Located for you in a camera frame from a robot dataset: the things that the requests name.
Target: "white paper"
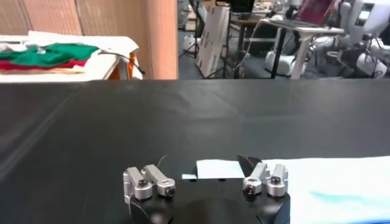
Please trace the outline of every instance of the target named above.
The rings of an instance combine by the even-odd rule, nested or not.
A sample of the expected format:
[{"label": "white paper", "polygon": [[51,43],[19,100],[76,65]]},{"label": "white paper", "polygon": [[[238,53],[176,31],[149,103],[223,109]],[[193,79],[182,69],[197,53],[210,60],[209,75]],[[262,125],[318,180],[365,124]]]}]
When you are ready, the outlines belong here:
[{"label": "white paper", "polygon": [[205,159],[196,161],[198,179],[244,178],[237,161]]},{"label": "white paper", "polygon": [[196,180],[197,176],[195,174],[182,174],[183,180]]}]

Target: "laptop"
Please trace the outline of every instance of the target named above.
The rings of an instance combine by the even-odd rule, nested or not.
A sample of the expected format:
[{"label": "laptop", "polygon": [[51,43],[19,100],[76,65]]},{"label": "laptop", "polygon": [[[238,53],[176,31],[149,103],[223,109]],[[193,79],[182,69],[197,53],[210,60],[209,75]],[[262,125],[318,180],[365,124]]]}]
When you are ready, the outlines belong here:
[{"label": "laptop", "polygon": [[286,26],[320,28],[332,10],[335,0],[304,0],[294,20],[273,21]]}]

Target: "wooden panel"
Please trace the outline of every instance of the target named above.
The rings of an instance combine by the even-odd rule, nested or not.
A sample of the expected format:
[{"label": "wooden panel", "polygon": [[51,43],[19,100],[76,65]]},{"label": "wooden panel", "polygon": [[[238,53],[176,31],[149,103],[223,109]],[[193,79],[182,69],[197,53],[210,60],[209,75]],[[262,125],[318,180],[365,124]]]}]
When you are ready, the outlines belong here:
[{"label": "wooden panel", "polygon": [[74,0],[23,0],[33,30],[81,35]]},{"label": "wooden panel", "polygon": [[126,36],[140,47],[138,61],[152,79],[145,0],[78,0],[85,35]]},{"label": "wooden panel", "polygon": [[145,2],[154,79],[177,79],[177,0]]},{"label": "wooden panel", "polygon": [[0,35],[26,35],[27,23],[17,0],[0,0]]}]

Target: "folded fabric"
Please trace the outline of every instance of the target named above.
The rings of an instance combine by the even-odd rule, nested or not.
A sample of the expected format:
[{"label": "folded fabric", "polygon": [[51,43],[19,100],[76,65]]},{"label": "folded fabric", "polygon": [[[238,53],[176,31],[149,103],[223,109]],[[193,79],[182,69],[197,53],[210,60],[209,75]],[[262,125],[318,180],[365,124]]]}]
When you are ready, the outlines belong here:
[{"label": "folded fabric", "polygon": [[2,70],[31,70],[31,69],[49,70],[54,68],[73,68],[76,65],[84,67],[86,62],[87,60],[77,61],[74,59],[70,59],[70,61],[65,64],[42,67],[37,65],[18,65],[18,64],[11,63],[10,61],[0,60],[0,69]]},{"label": "folded fabric", "polygon": [[71,61],[85,61],[98,47],[79,44],[51,44],[45,47],[33,46],[26,51],[0,52],[0,61],[14,65],[56,67]]}]

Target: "black fabric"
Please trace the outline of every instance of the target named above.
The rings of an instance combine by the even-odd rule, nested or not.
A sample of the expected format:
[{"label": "black fabric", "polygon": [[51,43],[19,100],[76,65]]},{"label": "black fabric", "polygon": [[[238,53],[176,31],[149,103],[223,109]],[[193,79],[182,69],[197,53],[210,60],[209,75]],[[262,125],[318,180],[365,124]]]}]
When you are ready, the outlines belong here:
[{"label": "black fabric", "polygon": [[237,154],[389,155],[389,94],[386,80],[91,82],[2,182],[0,223],[126,223],[122,172],[163,155],[174,178]]},{"label": "black fabric", "polygon": [[0,180],[48,126],[57,108],[79,89],[78,84],[1,85]]}]

